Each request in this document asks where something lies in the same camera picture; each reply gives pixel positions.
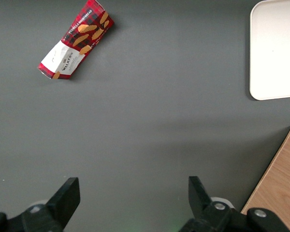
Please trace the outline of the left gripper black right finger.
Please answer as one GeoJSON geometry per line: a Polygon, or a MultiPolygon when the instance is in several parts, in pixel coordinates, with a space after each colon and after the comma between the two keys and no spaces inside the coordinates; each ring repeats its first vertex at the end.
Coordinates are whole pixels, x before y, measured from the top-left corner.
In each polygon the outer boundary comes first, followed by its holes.
{"type": "Polygon", "coordinates": [[[241,214],[222,201],[213,201],[197,176],[188,178],[188,199],[194,218],[181,232],[288,232],[288,227],[272,211],[250,208],[241,214]]]}

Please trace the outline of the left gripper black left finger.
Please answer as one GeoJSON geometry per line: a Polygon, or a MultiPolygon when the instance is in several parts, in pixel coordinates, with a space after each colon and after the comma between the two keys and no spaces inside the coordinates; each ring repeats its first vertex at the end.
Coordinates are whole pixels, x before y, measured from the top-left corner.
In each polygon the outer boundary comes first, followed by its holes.
{"type": "Polygon", "coordinates": [[[10,219],[0,212],[0,232],[62,232],[79,204],[79,179],[71,177],[46,203],[36,203],[10,219]]]}

